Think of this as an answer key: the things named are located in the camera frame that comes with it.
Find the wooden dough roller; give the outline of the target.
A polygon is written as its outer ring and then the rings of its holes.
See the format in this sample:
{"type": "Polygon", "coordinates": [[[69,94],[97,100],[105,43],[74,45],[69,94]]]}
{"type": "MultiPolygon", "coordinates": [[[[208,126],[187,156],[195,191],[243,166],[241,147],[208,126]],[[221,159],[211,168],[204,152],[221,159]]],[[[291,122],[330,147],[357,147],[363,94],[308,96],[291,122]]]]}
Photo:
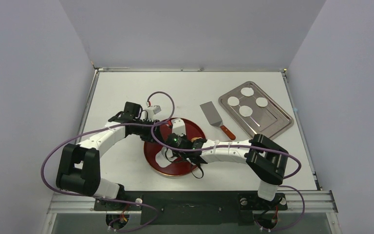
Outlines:
{"type": "Polygon", "coordinates": [[[191,140],[191,142],[206,142],[206,139],[205,138],[202,138],[202,137],[193,137],[191,140]]]}

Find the round red lacquer tray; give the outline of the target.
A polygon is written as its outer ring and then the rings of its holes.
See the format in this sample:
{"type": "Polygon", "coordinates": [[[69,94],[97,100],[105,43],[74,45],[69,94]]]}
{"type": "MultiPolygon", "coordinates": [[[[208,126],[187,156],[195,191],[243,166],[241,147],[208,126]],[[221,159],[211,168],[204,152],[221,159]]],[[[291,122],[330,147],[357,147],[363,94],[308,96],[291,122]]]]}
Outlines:
{"type": "MultiPolygon", "coordinates": [[[[187,139],[191,140],[193,137],[202,137],[205,138],[205,134],[202,129],[194,122],[182,118],[186,125],[186,134],[187,139]]],[[[155,161],[155,156],[159,151],[162,151],[162,146],[158,143],[144,142],[143,150],[144,157],[147,163],[158,173],[165,176],[185,176],[191,173],[191,170],[197,169],[197,166],[191,166],[188,162],[181,163],[171,163],[165,168],[159,168],[158,164],[155,161]]]]}

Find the white dough piece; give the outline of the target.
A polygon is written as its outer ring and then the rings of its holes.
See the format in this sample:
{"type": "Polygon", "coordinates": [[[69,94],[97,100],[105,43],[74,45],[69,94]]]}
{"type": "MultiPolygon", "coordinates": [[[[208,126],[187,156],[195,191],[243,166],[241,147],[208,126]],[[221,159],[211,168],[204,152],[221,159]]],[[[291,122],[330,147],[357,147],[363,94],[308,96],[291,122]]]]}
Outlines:
{"type": "Polygon", "coordinates": [[[165,168],[172,163],[168,160],[166,151],[159,151],[155,156],[155,161],[158,164],[159,168],[165,168]]]}

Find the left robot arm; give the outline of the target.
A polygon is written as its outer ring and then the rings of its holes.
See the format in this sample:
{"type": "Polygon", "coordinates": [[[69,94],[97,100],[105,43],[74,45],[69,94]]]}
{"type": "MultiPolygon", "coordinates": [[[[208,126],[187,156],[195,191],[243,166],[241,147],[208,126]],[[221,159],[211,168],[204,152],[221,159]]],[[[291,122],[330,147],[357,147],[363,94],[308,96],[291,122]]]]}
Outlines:
{"type": "Polygon", "coordinates": [[[79,195],[106,198],[115,210],[126,203],[122,184],[101,177],[100,159],[117,142],[129,135],[138,135],[142,141],[154,142],[150,129],[157,120],[154,116],[161,111],[154,105],[142,108],[140,104],[126,102],[124,110],[108,119],[104,130],[78,144],[63,147],[56,177],[59,189],[79,195]]]}

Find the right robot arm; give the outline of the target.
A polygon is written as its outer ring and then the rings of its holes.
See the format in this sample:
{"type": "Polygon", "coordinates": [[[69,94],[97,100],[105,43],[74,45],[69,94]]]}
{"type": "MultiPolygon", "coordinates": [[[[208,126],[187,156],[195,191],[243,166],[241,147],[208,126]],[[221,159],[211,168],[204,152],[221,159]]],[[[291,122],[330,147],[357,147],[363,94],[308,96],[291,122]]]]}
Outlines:
{"type": "Polygon", "coordinates": [[[287,151],[264,135],[233,142],[204,138],[191,141],[170,134],[165,144],[177,158],[198,167],[213,162],[246,164],[260,179],[256,204],[272,208],[282,201],[276,193],[285,178],[287,151]]]}

